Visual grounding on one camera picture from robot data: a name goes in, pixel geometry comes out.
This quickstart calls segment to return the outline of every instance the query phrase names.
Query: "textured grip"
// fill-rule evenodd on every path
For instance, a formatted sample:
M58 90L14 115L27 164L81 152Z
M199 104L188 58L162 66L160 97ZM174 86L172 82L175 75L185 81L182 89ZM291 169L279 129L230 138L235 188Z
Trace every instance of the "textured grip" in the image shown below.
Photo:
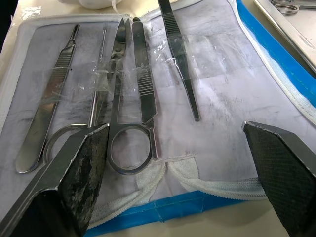
M277 216L291 237L316 236L316 178L301 154L313 155L310 150L304 152L308 147L295 134L276 128L279 134L272 131L275 127L255 124L246 124L244 132L259 180Z

